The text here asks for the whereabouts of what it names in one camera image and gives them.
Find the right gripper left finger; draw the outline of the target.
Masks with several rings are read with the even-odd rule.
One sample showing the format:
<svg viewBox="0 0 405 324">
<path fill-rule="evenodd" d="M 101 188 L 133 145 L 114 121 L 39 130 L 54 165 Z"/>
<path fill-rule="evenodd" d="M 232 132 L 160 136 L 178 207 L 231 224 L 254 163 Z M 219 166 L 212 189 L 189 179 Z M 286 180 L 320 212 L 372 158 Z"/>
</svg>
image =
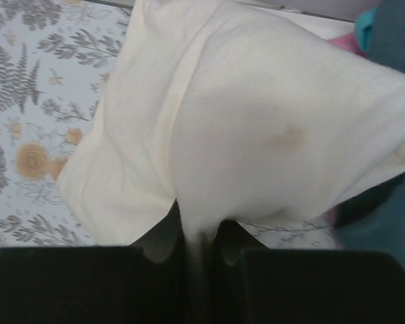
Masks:
<svg viewBox="0 0 405 324">
<path fill-rule="evenodd" d="M 129 246 L 0 249 L 0 323 L 182 323 L 180 210 Z"/>
</svg>

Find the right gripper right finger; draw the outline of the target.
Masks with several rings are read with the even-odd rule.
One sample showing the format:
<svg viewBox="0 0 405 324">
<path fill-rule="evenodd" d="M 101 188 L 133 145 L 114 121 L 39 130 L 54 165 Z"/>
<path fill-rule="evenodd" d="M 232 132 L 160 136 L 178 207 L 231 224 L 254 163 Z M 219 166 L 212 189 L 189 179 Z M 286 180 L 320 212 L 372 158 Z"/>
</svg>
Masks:
<svg viewBox="0 0 405 324">
<path fill-rule="evenodd" d="M 388 254 L 270 249 L 226 221 L 213 260 L 214 323 L 405 323 L 405 271 Z"/>
</svg>

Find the cream t shirt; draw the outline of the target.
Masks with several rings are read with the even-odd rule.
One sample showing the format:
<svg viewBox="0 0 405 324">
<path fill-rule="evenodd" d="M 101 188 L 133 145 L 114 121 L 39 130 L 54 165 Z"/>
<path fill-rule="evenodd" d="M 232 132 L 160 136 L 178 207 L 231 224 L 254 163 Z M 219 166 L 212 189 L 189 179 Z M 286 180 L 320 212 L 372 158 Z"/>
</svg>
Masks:
<svg viewBox="0 0 405 324">
<path fill-rule="evenodd" d="M 92 130 L 57 185 L 100 244 L 180 208 L 192 318 L 220 223 L 311 220 L 365 191 L 367 143 L 405 74 L 233 1 L 137 1 Z"/>
</svg>

